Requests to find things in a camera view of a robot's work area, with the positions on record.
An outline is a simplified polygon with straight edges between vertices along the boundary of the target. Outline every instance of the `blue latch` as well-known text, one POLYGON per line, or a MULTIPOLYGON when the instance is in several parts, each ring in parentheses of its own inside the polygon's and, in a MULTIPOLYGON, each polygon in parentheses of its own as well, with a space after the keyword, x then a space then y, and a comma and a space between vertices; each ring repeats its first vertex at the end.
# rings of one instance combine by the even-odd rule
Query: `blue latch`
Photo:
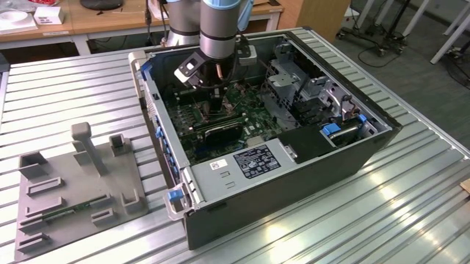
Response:
POLYGON ((333 133, 337 133, 341 130, 341 127, 333 123, 333 124, 327 124, 326 126, 323 126, 323 133, 325 135, 330 136, 333 133))
POLYGON ((365 123, 367 121, 367 117, 363 114, 361 114, 359 120, 361 120, 361 123, 365 123))
POLYGON ((155 133, 156 138, 160 138, 163 136, 163 132, 162 132, 162 126, 156 127, 156 133, 155 133))
POLYGON ((183 190, 178 189, 168 192, 168 200, 170 202, 178 201, 184 197, 183 190))

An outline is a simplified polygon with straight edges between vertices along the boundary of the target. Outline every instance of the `black cable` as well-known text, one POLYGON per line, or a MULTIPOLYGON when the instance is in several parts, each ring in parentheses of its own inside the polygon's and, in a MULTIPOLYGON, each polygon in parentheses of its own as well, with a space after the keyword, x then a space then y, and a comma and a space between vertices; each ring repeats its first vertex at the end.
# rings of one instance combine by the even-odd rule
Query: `black cable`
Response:
POLYGON ((100 42, 100 43, 106 43, 106 42, 108 42, 111 40, 111 37, 108 37, 108 39, 107 40, 95 40, 96 42, 100 42))
POLYGON ((456 67, 458 68, 458 70, 464 73, 464 75, 466 76, 468 79, 470 79, 470 76, 469 74, 464 71, 464 69, 461 68, 461 66, 457 64, 457 62, 452 59, 450 59, 450 62, 456 65, 456 67))
MULTIPOLYGON (((469 80, 470 80, 469 74, 464 71, 464 69, 460 67, 460 65, 456 63, 456 61, 453 60, 452 57, 448 57, 448 59, 449 59, 449 61, 454 64, 454 66, 460 69, 460 71, 465 74, 465 76, 466 76, 466 78, 468 78, 468 81, 469 81, 469 80)), ((449 63, 446 64, 446 71, 448 71, 448 73, 449 73, 449 77, 450 77, 465 89, 470 90, 470 87, 469 87, 465 83, 462 83, 462 82, 457 79, 457 77, 453 75, 453 73, 452 73, 452 71, 450 71, 450 64, 449 64, 449 63)))
POLYGON ((144 19, 146 19, 146 25, 147 25, 147 41, 148 41, 150 44, 152 44, 155 46, 152 34, 150 32, 150 26, 152 24, 152 15, 150 13, 148 0, 146 0, 144 19))
POLYGON ((353 26, 353 30, 359 31, 359 27, 358 27, 358 21, 355 20, 355 16, 354 16, 354 9, 351 8, 351 15, 353 15, 353 20, 354 20, 354 26, 353 26))
POLYGON ((95 43, 95 44, 96 44, 98 46, 100 46, 102 48, 106 48, 108 51, 119 51, 119 50, 123 49, 123 47, 124 47, 126 40, 127 40, 127 36, 124 36, 123 43, 122 43, 122 45, 119 46, 118 49, 112 49, 112 48, 110 48, 110 47, 102 45, 100 43, 95 43))
POLYGON ((383 68, 383 67, 386 67, 394 60, 397 60, 398 57, 401 56, 401 54, 397 55, 397 57, 394 57, 391 60, 389 60, 383 65, 371 65, 371 64, 369 64, 367 62, 365 62, 365 61, 362 60, 361 55, 362 55, 366 51, 370 51, 370 50, 374 49, 374 48, 375 48, 375 46, 374 46, 374 47, 370 47, 370 48, 367 48, 367 49, 365 49, 365 50, 361 51, 361 53, 358 54, 358 59, 359 59, 359 61, 361 61, 363 64, 366 64, 367 66, 370 66, 370 67, 374 67, 374 68, 383 68))
POLYGON ((168 40, 168 32, 167 32, 167 24, 164 23, 163 9, 164 9, 164 12, 167 14, 168 14, 168 12, 167 12, 167 9, 164 8, 163 4, 162 4, 162 1, 159 1, 159 4, 160 4, 160 16, 162 16, 163 30, 164 30, 163 36, 164 36, 164 40, 167 41, 168 40))
POLYGON ((382 12, 382 8, 383 8, 383 5, 385 5, 386 2, 387 2, 387 0, 383 0, 382 4, 379 6, 379 9, 377 10, 377 13, 375 13, 374 18, 373 18, 373 22, 374 23, 375 23, 377 17, 379 16, 379 13, 382 12))

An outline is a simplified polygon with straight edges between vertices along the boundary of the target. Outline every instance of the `metal table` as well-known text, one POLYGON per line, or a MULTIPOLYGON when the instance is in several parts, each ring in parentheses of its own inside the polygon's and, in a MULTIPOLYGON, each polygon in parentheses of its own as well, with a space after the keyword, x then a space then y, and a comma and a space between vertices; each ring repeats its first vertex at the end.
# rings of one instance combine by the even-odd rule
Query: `metal table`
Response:
POLYGON ((132 87, 127 53, 12 66, 0 127, 0 263, 14 262, 18 155, 72 151, 76 120, 94 142, 132 138, 151 213, 30 263, 450 263, 470 261, 469 151, 317 35, 294 33, 405 125, 361 171, 195 251, 167 217, 166 189, 132 87))

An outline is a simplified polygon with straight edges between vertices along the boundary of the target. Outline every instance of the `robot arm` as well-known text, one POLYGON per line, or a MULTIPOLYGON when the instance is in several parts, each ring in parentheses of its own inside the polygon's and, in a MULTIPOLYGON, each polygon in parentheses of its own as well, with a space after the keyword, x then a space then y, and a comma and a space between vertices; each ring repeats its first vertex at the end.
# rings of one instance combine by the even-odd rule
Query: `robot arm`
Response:
MULTIPOLYGON (((179 0, 171 3, 194 1, 179 0)), ((201 1, 201 49, 188 57, 175 76, 187 85, 197 88, 215 89, 231 80, 239 64, 237 50, 250 53, 247 43, 237 44, 237 32, 247 28, 254 0, 202 0, 201 1)))

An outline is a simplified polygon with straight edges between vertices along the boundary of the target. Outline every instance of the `wooden desk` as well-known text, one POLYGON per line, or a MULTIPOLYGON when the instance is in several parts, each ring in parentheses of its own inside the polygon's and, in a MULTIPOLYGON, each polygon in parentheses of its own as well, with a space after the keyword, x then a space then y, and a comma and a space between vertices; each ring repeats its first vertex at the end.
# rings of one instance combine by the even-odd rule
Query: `wooden desk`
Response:
POLYGON ((62 25, 38 25, 38 30, 0 35, 0 50, 7 48, 70 42, 71 35, 74 35, 74 27, 72 18, 70 15, 68 0, 63 0, 59 6, 63 8, 66 13, 64 23, 62 25))
MULTIPOLYGON (((144 2, 142 0, 126 0, 122 9, 104 11, 96 15, 98 11, 86 9, 79 0, 68 0, 71 16, 74 21, 74 41, 80 55, 91 54, 87 41, 103 37, 143 34, 147 32, 144 23, 144 2)), ((278 21, 282 6, 270 4, 257 5, 253 9, 250 20, 269 20, 266 30, 278 28, 278 21)), ((163 31, 162 20, 152 18, 151 32, 163 31)))
MULTIPOLYGON (((144 23, 144 1, 124 0, 122 8, 104 11, 90 10, 80 5, 79 0, 63 0, 66 11, 63 25, 40 26, 38 30, 0 36, 0 50, 15 47, 27 47, 51 43, 74 42, 80 55, 91 54, 88 40, 103 37, 115 37, 147 33, 144 23), (68 31, 60 36, 44 36, 43 33, 68 31)), ((266 30, 278 28, 282 6, 259 4, 253 9, 250 20, 269 20, 266 30)), ((152 18, 151 32, 163 31, 162 20, 152 18)))
POLYGON ((279 29, 310 26, 330 42, 341 28, 350 0, 278 0, 285 6, 279 29))

